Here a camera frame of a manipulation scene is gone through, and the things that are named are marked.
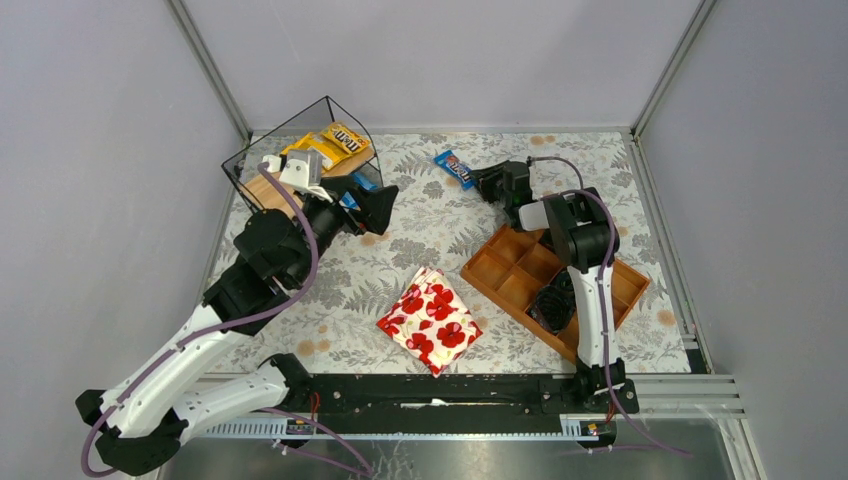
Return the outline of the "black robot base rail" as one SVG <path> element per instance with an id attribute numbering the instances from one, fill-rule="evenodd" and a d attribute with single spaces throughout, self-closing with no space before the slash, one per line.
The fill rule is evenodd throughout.
<path id="1" fill-rule="evenodd" d="M 311 374 L 287 357 L 279 410 L 341 435 L 555 434 L 561 419 L 603 420 L 612 396 L 552 374 Z"/>

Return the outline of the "yellow m&m candy bag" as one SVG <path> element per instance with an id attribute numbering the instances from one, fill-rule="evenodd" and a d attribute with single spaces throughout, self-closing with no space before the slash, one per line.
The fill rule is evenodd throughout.
<path id="1" fill-rule="evenodd" d="M 371 141 L 342 122 L 329 124 L 321 135 L 338 147 L 345 155 L 352 156 L 371 146 Z"/>

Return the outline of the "blue m&m candy bag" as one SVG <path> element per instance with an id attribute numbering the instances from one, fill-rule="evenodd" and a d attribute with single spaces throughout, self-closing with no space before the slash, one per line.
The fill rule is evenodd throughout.
<path id="1" fill-rule="evenodd" d="M 472 169 L 461 161 L 452 150 L 446 150 L 441 154 L 438 154 L 433 159 L 433 162 L 436 166 L 440 167 L 452 178 L 457 180 L 463 190 L 469 190 L 476 186 L 476 180 L 472 174 Z"/>

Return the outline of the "blue white candy bar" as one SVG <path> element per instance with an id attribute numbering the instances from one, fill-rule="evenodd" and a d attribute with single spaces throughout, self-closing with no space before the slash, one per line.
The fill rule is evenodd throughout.
<path id="1" fill-rule="evenodd" d="M 377 183 L 361 171 L 354 172 L 352 174 L 352 178 L 362 189 L 366 191 L 373 191 L 379 187 Z"/>
<path id="2" fill-rule="evenodd" d="M 345 193 L 342 196 L 342 198 L 340 199 L 340 203 L 343 207 L 345 207 L 349 210 L 359 210 L 360 209 L 359 203 L 357 202 L 357 200 L 355 199 L 355 197 L 352 195 L 351 192 Z"/>

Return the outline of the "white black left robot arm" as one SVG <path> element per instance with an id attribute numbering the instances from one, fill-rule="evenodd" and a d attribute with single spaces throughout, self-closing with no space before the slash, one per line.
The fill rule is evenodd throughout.
<path id="1" fill-rule="evenodd" d="M 77 397 L 90 428 L 83 472 L 97 476 L 90 464 L 97 454 L 104 475 L 140 476 L 213 426 L 265 408 L 303 406 L 312 380 L 291 354 L 273 355 L 253 373 L 204 392 L 194 384 L 307 293 L 338 234 L 384 233 L 398 192 L 394 185 L 366 189 L 350 176 L 322 180 L 299 198 L 281 187 L 289 210 L 263 209 L 247 219 L 234 240 L 236 260 L 179 331 L 119 385 Z"/>

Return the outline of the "yellow candy bar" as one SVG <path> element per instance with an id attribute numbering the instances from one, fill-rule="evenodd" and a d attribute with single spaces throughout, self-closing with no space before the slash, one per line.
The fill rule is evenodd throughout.
<path id="1" fill-rule="evenodd" d="M 297 159 L 304 160 L 308 157 L 308 147 L 309 143 L 305 139 L 301 139 L 291 145 L 286 146 L 282 152 L 281 156 L 285 159 Z"/>
<path id="2" fill-rule="evenodd" d="M 307 133 L 286 148 L 287 151 L 291 149 L 316 152 L 321 160 L 324 171 L 333 169 L 336 165 L 353 156 L 353 153 L 348 152 L 334 141 L 316 132 Z"/>

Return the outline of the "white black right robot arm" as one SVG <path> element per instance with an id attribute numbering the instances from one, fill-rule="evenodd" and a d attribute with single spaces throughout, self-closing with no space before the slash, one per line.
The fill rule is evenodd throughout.
<path id="1" fill-rule="evenodd" d="M 578 187 L 536 198 L 530 167 L 541 161 L 568 165 Z M 517 232 L 542 231 L 566 266 L 578 320 L 577 374 L 583 398 L 607 394 L 617 400 L 626 383 L 618 351 L 612 304 L 612 273 L 620 240 L 612 215 L 598 191 L 585 184 L 576 165 L 556 156 L 504 161 L 469 172 L 483 200 L 501 207 Z"/>

